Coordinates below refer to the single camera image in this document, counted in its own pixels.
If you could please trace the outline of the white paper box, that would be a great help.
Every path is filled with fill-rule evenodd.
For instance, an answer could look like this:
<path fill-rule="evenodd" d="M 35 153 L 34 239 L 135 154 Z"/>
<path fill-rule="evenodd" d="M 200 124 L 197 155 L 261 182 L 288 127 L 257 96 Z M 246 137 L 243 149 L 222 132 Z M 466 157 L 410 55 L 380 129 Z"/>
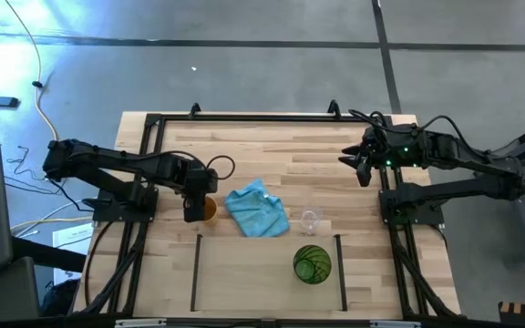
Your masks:
<path fill-rule="evenodd" d="M 54 231 L 52 235 L 53 246 L 61 250 L 86 255 L 88 253 L 92 234 L 93 225 L 91 223 Z M 55 268 L 53 273 L 55 285 L 59 285 L 67 280 L 77 280 L 81 277 L 80 272 L 71 272 L 58 268 Z"/>

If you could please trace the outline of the green translucent cup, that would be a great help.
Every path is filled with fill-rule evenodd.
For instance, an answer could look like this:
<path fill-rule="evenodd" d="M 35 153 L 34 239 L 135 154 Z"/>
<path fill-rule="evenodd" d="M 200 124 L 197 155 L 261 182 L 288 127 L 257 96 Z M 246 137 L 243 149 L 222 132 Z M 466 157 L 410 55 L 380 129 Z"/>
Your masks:
<path fill-rule="evenodd" d="M 328 252 L 318 245 L 304 245 L 293 257 L 296 277 L 306 284 L 320 284 L 331 274 L 332 262 Z"/>

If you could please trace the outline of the blue microfibre cloth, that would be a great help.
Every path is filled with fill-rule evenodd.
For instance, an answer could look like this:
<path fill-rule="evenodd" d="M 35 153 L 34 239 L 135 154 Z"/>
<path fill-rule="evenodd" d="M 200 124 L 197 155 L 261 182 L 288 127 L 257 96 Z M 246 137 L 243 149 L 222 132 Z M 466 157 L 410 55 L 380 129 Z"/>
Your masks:
<path fill-rule="evenodd" d="M 246 237 L 278 237 L 290 230 L 283 203 L 261 179 L 227 196 L 225 208 Z"/>

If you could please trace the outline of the orange plastic cup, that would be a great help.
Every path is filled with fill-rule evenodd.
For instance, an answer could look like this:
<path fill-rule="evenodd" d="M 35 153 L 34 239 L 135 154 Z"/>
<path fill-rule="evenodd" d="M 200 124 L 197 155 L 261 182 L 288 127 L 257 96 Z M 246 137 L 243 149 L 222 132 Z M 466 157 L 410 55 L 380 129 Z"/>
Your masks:
<path fill-rule="evenodd" d="M 204 203 L 204 220 L 202 223 L 208 226 L 215 225 L 218 220 L 218 209 L 217 201 L 210 196 L 206 196 Z"/>

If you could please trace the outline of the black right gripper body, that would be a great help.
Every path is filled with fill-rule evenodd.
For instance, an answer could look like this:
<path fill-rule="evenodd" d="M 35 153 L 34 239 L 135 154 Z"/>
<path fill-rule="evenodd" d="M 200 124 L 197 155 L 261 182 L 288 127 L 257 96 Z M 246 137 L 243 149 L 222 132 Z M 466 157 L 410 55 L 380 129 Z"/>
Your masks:
<path fill-rule="evenodd" d="M 367 187 L 372 179 L 372 170 L 385 165 L 385 135 L 379 129 L 368 128 L 357 145 L 356 176 L 361 187 Z"/>

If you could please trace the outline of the white metal bracket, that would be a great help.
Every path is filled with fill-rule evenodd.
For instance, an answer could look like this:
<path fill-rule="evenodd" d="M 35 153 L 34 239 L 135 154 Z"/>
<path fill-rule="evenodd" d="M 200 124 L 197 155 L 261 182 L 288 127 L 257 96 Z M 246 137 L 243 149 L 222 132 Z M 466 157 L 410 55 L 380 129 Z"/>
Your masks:
<path fill-rule="evenodd" d="M 422 328 L 419 322 L 395 321 L 395 320 L 373 320 L 370 328 Z"/>
<path fill-rule="evenodd" d="M 114 328 L 165 328 L 167 321 L 160 318 L 116 320 Z"/>

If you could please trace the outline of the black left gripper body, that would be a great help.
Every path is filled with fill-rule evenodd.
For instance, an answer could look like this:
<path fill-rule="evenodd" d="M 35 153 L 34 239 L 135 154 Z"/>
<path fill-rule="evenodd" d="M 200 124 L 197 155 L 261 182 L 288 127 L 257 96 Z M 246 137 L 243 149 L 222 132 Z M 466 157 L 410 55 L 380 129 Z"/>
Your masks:
<path fill-rule="evenodd" d="M 218 176 L 214 169 L 191 167 L 182 188 L 183 219 L 186 222 L 205 220 L 206 195 L 218 189 Z"/>

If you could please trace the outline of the clear glass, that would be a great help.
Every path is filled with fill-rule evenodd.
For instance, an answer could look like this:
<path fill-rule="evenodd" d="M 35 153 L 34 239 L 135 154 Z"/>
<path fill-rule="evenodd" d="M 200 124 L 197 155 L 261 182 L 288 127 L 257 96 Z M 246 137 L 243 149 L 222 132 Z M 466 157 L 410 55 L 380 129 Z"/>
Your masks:
<path fill-rule="evenodd" d="M 301 213 L 301 226 L 306 235 L 314 235 L 323 217 L 323 211 L 318 207 L 305 207 Z"/>

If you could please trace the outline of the black bag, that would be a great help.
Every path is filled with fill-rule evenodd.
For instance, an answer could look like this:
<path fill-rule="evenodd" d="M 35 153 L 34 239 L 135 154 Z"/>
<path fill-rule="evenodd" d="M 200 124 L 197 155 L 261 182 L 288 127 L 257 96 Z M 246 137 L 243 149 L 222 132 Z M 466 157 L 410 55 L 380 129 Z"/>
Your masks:
<path fill-rule="evenodd" d="M 66 280 L 51 287 L 40 306 L 43 317 L 66 315 L 69 313 L 80 280 Z"/>

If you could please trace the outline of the black beam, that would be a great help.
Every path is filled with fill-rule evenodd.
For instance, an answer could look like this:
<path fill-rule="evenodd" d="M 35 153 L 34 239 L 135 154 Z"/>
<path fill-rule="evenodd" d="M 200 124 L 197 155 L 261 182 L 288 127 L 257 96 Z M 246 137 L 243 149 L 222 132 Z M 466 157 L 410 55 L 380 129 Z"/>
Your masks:
<path fill-rule="evenodd" d="M 30 257 L 34 264 L 69 272 L 82 272 L 87 256 L 74 251 L 61 250 L 44 244 L 11 238 L 15 259 Z"/>

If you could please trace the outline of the dark grey box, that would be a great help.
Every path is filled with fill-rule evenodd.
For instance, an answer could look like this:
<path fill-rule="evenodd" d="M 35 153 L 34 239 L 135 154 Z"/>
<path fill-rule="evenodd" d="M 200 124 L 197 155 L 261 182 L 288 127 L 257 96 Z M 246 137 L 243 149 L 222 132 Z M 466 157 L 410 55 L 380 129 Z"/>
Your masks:
<path fill-rule="evenodd" d="M 40 305 L 33 259 L 20 258 L 0 268 L 0 322 L 37 319 Z"/>

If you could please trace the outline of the black aluminium rig frame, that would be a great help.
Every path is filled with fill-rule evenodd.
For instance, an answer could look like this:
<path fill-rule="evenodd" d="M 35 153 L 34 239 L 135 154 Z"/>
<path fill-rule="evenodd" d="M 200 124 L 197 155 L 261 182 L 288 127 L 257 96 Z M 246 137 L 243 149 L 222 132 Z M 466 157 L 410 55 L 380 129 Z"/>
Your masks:
<path fill-rule="evenodd" d="M 187 223 L 181 200 L 160 190 L 149 226 L 133 312 L 136 316 L 294 319 L 398 319 L 407 302 L 431 313 L 408 275 L 398 275 L 378 194 L 394 187 L 392 172 L 362 188 L 339 160 L 365 125 L 332 115 L 133 113 L 122 116 L 116 148 L 142 142 L 181 149 L 208 161 L 223 176 L 215 199 L 261 179 L 281 199 L 290 230 L 277 238 L 246 238 L 226 209 L 213 226 Z M 301 226 L 305 207 L 323 217 L 314 235 Z M 320 284 L 300 281 L 293 257 L 304 245 L 330 255 Z"/>

